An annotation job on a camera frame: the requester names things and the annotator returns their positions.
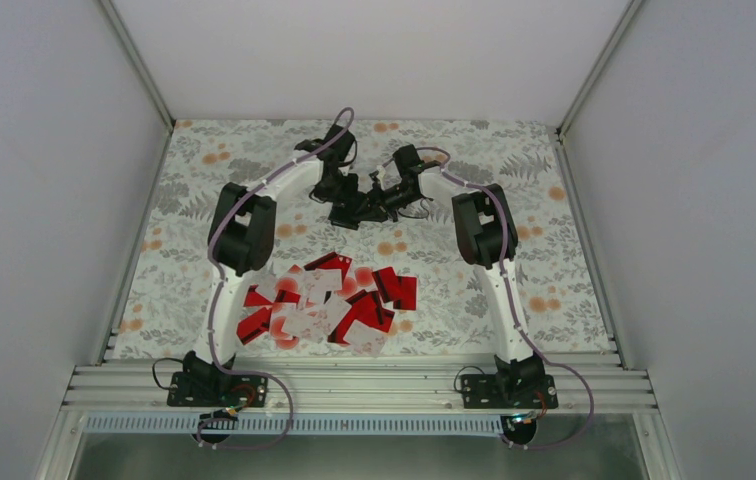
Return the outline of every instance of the pile of cards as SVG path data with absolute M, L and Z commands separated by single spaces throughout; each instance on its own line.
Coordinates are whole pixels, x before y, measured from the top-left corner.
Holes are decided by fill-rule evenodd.
M 361 267 L 349 276 L 351 264 L 351 258 L 329 253 L 303 268 L 293 265 L 280 277 L 260 277 L 244 303 L 258 309 L 239 323 L 237 337 L 245 345 L 269 332 L 283 349 L 303 339 L 377 356 L 395 316 L 385 305 L 415 310 L 416 278 L 398 276 L 392 267 Z M 374 290 L 356 291 L 373 284 Z

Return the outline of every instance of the floral tablecloth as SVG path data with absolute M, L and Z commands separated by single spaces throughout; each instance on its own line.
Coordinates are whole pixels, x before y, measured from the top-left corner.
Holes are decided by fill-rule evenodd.
M 299 141 L 324 136 L 329 124 L 328 120 L 177 122 L 114 357 L 183 355 L 192 348 L 210 294 L 211 266 L 205 248 L 222 186 L 261 177 L 286 161 Z M 499 183 L 519 235 L 519 295 L 532 337 L 550 352 L 608 348 L 543 125 L 361 120 L 352 130 L 359 148 L 352 171 L 362 177 L 400 146 L 413 143 L 449 151 L 453 155 L 449 170 L 471 182 Z M 399 274 L 418 278 L 419 298 L 417 310 L 397 313 L 382 355 L 495 351 L 485 296 L 472 268 L 458 253 L 449 208 L 432 202 L 409 212 L 427 213 L 427 219 L 363 223 L 357 231 L 332 227 L 327 221 L 329 210 L 330 205 L 308 199 L 307 191 L 279 204 L 268 270 L 281 274 L 293 264 L 332 251 L 352 257 L 354 267 L 393 266 Z M 285 343 L 282 348 L 264 335 L 239 348 L 237 355 L 351 354 L 328 343 Z

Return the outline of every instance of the white wall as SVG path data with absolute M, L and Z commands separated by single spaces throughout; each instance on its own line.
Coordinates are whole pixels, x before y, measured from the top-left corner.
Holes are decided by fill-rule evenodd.
M 0 1 L 0 478 L 30 478 L 166 130 L 94 1 Z
M 178 118 L 558 125 L 628 0 L 114 0 Z
M 567 144 L 685 475 L 756 478 L 756 2 L 647 2 Z

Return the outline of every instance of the metal profile bar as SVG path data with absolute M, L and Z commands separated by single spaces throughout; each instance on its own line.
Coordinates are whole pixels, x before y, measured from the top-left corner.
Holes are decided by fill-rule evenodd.
M 558 162 L 558 168 L 561 171 L 561 178 L 567 191 L 567 199 L 572 210 L 572 216 L 575 219 L 575 228 L 578 231 L 578 239 L 581 242 L 581 248 L 584 250 L 584 258 L 587 261 L 587 270 L 590 273 L 590 281 L 593 283 L 593 289 L 596 291 L 596 298 L 599 302 L 599 313 L 602 315 L 602 321 L 608 334 L 613 335 L 616 339 L 617 352 L 624 368 L 634 365 L 629 356 L 631 350 L 627 345 L 624 335 L 621 335 L 620 329 L 617 328 L 617 320 L 613 315 L 610 296 L 602 275 L 599 260 L 596 256 L 596 250 L 593 247 L 593 241 L 590 235 L 590 229 L 587 226 L 587 218 L 584 216 L 584 209 L 581 206 L 581 200 L 578 189 L 575 185 L 575 177 L 572 174 L 572 167 L 569 164 L 569 157 L 566 154 L 563 144 L 558 139 L 553 129 L 549 129 L 549 139 L 555 149 L 555 158 Z
M 549 360 L 571 366 L 619 367 L 621 362 L 615 352 L 598 353 L 547 353 Z M 274 368 L 277 366 L 329 367 L 345 366 L 363 369 L 384 370 L 387 368 L 444 368 L 446 365 L 478 365 L 489 368 L 493 364 L 492 353 L 455 355 L 412 355 L 397 357 L 245 357 L 238 358 L 240 366 Z M 99 368 L 150 368 L 151 359 L 127 359 L 105 362 Z
M 86 412 L 60 411 L 57 414 L 35 478 L 40 480 L 71 478 L 86 418 Z
M 240 366 L 274 373 L 296 398 L 300 413 L 333 414 L 440 414 L 495 415 L 514 414 L 515 410 L 465 410 L 463 399 L 454 391 L 454 378 L 468 360 L 430 364 L 422 359 L 394 359 L 393 366 L 364 363 L 360 358 L 324 359 L 317 364 L 307 359 L 251 359 Z M 596 398 L 600 413 L 657 413 L 655 396 L 646 372 L 624 371 L 617 365 L 567 363 L 585 376 Z M 164 381 L 177 371 L 177 365 L 158 365 L 156 372 Z M 583 385 L 568 372 L 551 369 L 561 407 L 552 414 L 586 413 L 589 399 Z M 101 367 L 75 370 L 63 402 L 64 410 L 94 411 L 176 411 L 165 404 L 166 392 L 156 388 L 151 378 L 151 362 L 108 363 Z M 179 411 L 209 411 L 209 408 Z M 287 411 L 280 388 L 269 386 L 264 413 Z
M 614 27 L 614 31 L 611 32 L 611 36 L 608 37 L 608 41 L 605 43 L 605 46 L 602 48 L 602 51 L 596 58 L 596 63 L 593 64 L 593 68 L 590 69 L 590 73 L 587 75 L 587 78 L 584 79 L 584 83 L 581 84 L 581 88 L 578 89 L 578 95 L 575 96 L 575 99 L 569 106 L 569 109 L 566 112 L 566 116 L 564 116 L 564 119 L 560 125 L 561 134 L 565 134 L 569 131 L 572 123 L 575 121 L 575 117 L 578 115 L 578 112 L 581 111 L 582 105 L 584 105 L 585 100 L 587 100 L 587 97 L 590 95 L 590 92 L 596 85 L 596 81 L 599 79 L 599 76 L 601 76 L 602 72 L 605 71 L 605 67 L 607 67 L 611 56 L 613 55 L 614 51 L 616 51 L 623 35 L 628 29 L 628 26 L 631 25 L 631 22 L 634 20 L 634 16 L 640 10 L 640 7 L 642 5 L 643 0 L 631 0 L 628 6 L 625 7 L 622 16 L 619 18 L 619 22 L 617 23 L 616 27 Z
M 649 480 L 681 480 L 661 416 L 635 414 L 633 418 Z
M 107 18 L 108 23 L 113 27 L 116 39 L 122 45 L 122 49 L 125 51 L 128 61 L 131 62 L 134 71 L 137 73 L 137 77 L 139 77 L 143 87 L 148 93 L 151 103 L 154 105 L 154 108 L 157 109 L 157 113 L 160 115 L 161 120 L 163 120 L 163 123 L 171 132 L 175 119 L 172 117 L 172 114 L 169 113 L 169 109 L 166 107 L 166 102 L 163 100 L 163 96 L 157 89 L 157 84 L 154 83 L 154 78 L 151 76 L 151 73 L 145 66 L 145 62 L 142 60 L 142 56 L 140 56 L 139 51 L 134 45 L 131 35 L 128 33 L 128 29 L 122 21 L 121 15 L 119 15 L 119 12 L 116 10 L 116 6 L 113 5 L 112 0 L 98 0 L 97 3 L 101 6 L 101 10 Z

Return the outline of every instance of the cable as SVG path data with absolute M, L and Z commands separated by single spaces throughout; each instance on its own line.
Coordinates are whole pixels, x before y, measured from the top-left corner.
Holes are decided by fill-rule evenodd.
M 158 358 L 157 360 L 154 361 L 154 363 L 151 364 L 151 376 L 154 377 L 154 383 L 157 384 L 157 388 L 159 388 L 160 390 L 169 390 L 169 387 L 164 387 L 163 385 L 160 384 L 160 380 L 157 379 L 157 372 L 154 371 L 155 367 L 157 367 L 157 364 L 164 360 L 169 360 L 171 362 L 178 362 L 181 365 L 183 365 L 184 362 L 180 358 L 163 357 L 163 358 Z
M 537 417 L 537 420 L 540 420 L 541 418 L 546 416 L 546 412 L 549 411 L 549 408 L 546 406 L 546 397 L 544 397 L 542 393 L 535 390 L 534 394 L 536 394 L 537 398 L 540 399 L 540 406 L 542 407 L 540 408 L 540 416 Z
M 467 365 L 467 366 L 461 368 L 460 370 L 458 370 L 457 375 L 455 375 L 455 381 L 452 382 L 452 388 L 454 388 L 455 392 L 457 392 L 457 393 L 463 393 L 463 391 L 461 391 L 459 388 L 457 388 L 457 379 L 460 378 L 460 374 L 463 373 L 463 371 L 466 370 L 467 368 L 474 368 L 474 369 L 478 370 L 479 372 L 481 372 L 481 375 L 487 375 L 486 373 L 484 373 L 484 370 L 481 370 L 480 368 L 476 367 L 475 365 Z
M 428 218 L 429 216 L 431 216 L 431 210 L 428 210 L 428 208 L 425 207 L 425 205 L 427 205 L 427 203 L 425 203 L 425 202 L 428 201 L 428 200 L 433 200 L 433 198 L 423 198 L 423 199 L 419 200 L 419 208 L 425 210 L 425 215 L 420 215 L 418 217 L 414 217 L 413 215 L 406 215 L 406 214 L 402 213 L 401 210 L 396 210 L 396 213 L 398 213 L 400 217 L 410 218 L 412 220 L 425 220 L 426 218 Z
M 448 152 L 445 150 L 441 150 L 436 147 L 420 147 L 417 148 L 417 150 L 435 150 L 443 153 L 446 155 L 446 161 L 443 162 L 443 164 L 440 166 L 440 173 L 450 182 L 454 183 L 455 185 L 459 185 L 461 187 L 465 188 L 473 188 L 476 190 L 480 190 L 485 195 L 487 195 L 490 198 L 490 201 L 493 203 L 493 206 L 496 208 L 496 213 L 499 216 L 499 223 L 502 227 L 502 250 L 499 253 L 499 270 L 502 274 L 502 277 L 505 279 L 505 290 L 507 291 L 508 295 L 508 305 L 510 306 L 511 316 L 513 317 L 513 323 L 514 328 L 519 332 L 520 336 L 522 336 L 522 339 L 525 341 L 525 343 L 528 344 L 529 347 L 531 347 L 531 350 L 534 351 L 534 353 L 537 354 L 540 359 L 543 360 L 543 362 L 546 365 L 549 365 L 550 367 L 557 367 L 557 368 L 563 368 L 564 370 L 570 372 L 577 378 L 581 384 L 584 386 L 584 390 L 587 391 L 587 396 L 590 400 L 590 412 L 587 414 L 587 420 L 585 420 L 584 424 L 581 425 L 581 428 L 578 429 L 577 432 L 572 434 L 572 436 L 565 438 L 564 440 L 554 442 L 547 445 L 537 445 L 537 446 L 529 446 L 529 445 L 523 445 L 524 450 L 547 450 L 550 448 L 560 447 L 563 445 L 566 445 L 581 435 L 584 434 L 584 432 L 587 430 L 587 428 L 590 426 L 590 423 L 593 421 L 593 415 L 596 411 L 596 401 L 593 397 L 593 390 L 590 388 L 590 384 L 587 383 L 587 379 L 584 378 L 583 375 L 578 373 L 578 371 L 569 365 L 563 364 L 563 363 L 557 363 L 553 362 L 546 357 L 546 355 L 540 350 L 540 348 L 537 347 L 537 345 L 534 344 L 534 342 L 531 341 L 531 339 L 528 337 L 528 335 L 525 333 L 525 331 L 521 328 L 521 323 L 519 321 L 519 316 L 517 315 L 516 311 L 516 301 L 513 298 L 513 292 L 511 290 L 510 283 L 508 282 L 508 273 L 507 269 L 505 268 L 505 257 L 507 256 L 507 250 L 508 250 L 508 226 L 507 226 L 507 215 L 505 214 L 504 208 L 502 207 L 501 202 L 499 202 L 499 199 L 496 198 L 496 196 L 491 192 L 487 187 L 484 185 L 477 185 L 474 183 L 469 183 L 460 177 L 457 177 L 455 175 L 452 175 L 446 170 L 446 165 L 449 163 L 449 160 L 451 159 L 451 156 L 449 156 Z M 513 447 L 513 442 L 509 441 L 504 435 L 501 435 L 502 441 L 507 443 L 509 447 Z
M 246 403 L 243 408 L 251 406 L 251 404 L 254 402 L 255 397 L 257 397 L 257 390 L 255 390 L 255 388 L 249 385 L 248 383 L 241 383 L 237 385 L 236 387 L 231 389 L 231 393 L 234 393 L 237 390 L 248 391 L 248 396 L 246 397 Z
M 285 165 L 278 167 L 277 170 L 267 175 L 266 178 L 264 178 L 260 183 L 257 184 L 257 186 L 249 190 L 245 195 L 243 195 L 242 197 L 240 197 L 239 200 L 237 200 L 237 203 L 235 203 L 234 206 L 231 207 L 231 209 L 228 211 L 228 213 L 225 214 L 225 217 L 222 219 L 222 221 L 219 223 L 219 226 L 216 227 L 216 230 L 213 232 L 213 235 L 211 235 L 210 237 L 210 242 L 207 246 L 207 259 L 210 260 L 210 263 L 212 263 L 213 266 L 216 267 L 216 270 L 219 273 L 219 283 L 216 284 L 216 288 L 213 291 L 213 298 L 210 299 L 210 309 L 207 315 L 207 343 L 210 346 L 210 357 L 211 357 L 211 360 L 213 361 L 213 365 L 215 365 L 216 368 L 220 372 L 226 375 L 256 375 L 260 377 L 265 377 L 269 379 L 270 381 L 275 382 L 279 387 L 281 387 L 281 390 L 284 392 L 284 395 L 286 395 L 287 397 L 287 404 L 289 405 L 289 415 L 287 417 L 287 423 L 284 426 L 284 430 L 277 437 L 275 437 L 275 439 L 262 445 L 256 445 L 256 446 L 250 446 L 250 447 L 240 446 L 240 445 L 233 445 L 233 446 L 223 445 L 219 447 L 217 444 L 213 444 L 213 443 L 205 441 L 204 439 L 201 438 L 201 431 L 205 427 L 217 421 L 227 420 L 227 419 L 217 419 L 217 418 L 207 419 L 199 423 L 198 429 L 196 430 L 196 440 L 198 440 L 198 444 L 200 446 L 206 445 L 213 449 L 221 448 L 222 450 L 264 450 L 274 445 L 277 445 L 278 442 L 280 442 L 281 440 L 284 439 L 284 437 L 287 436 L 287 433 L 292 428 L 293 417 L 295 415 L 295 404 L 293 402 L 293 396 L 290 393 L 290 390 L 287 388 L 287 386 L 284 385 L 284 383 L 278 377 L 267 372 L 259 372 L 259 371 L 254 371 L 254 370 L 229 369 L 225 367 L 224 365 L 222 365 L 222 362 L 220 362 L 219 358 L 217 358 L 216 356 L 216 348 L 215 348 L 216 343 L 214 342 L 214 339 L 213 339 L 213 335 L 214 335 L 213 316 L 214 316 L 214 312 L 216 311 L 216 305 L 219 301 L 219 296 L 222 294 L 222 288 L 225 285 L 225 269 L 222 268 L 222 265 L 216 260 L 216 257 L 214 256 L 213 252 L 215 251 L 216 244 L 219 242 L 219 238 L 222 236 L 222 232 L 224 232 L 225 227 L 228 226 L 228 222 L 230 222 L 234 218 L 237 212 L 243 207 L 243 205 L 245 205 L 246 201 L 248 201 L 248 199 L 251 198 L 252 195 L 257 194 L 258 192 L 266 188 L 266 185 L 268 185 L 269 182 L 271 182 L 272 180 L 274 180 L 275 178 L 277 178 L 279 175 L 286 172 L 290 168 L 304 162 L 305 160 L 311 157 L 318 155 L 321 152 L 324 152 L 325 150 L 330 148 L 331 145 L 336 143 L 337 140 L 342 138 L 343 135 L 346 134 L 346 132 L 349 131 L 349 127 L 351 127 L 352 123 L 354 123 L 354 109 L 352 109 L 351 107 L 346 107 L 340 110 L 340 113 L 338 113 L 337 116 L 334 118 L 334 123 L 336 124 L 337 122 L 339 122 L 340 119 L 345 114 L 348 114 L 349 118 L 348 118 L 348 122 L 346 123 L 346 125 L 343 127 L 342 130 L 337 132 L 337 134 L 331 137 L 331 139 L 329 139 L 327 142 L 320 145 L 319 148 L 317 148 L 316 150 L 309 153 L 305 153 L 304 155 L 296 158 L 292 162 L 287 162 Z

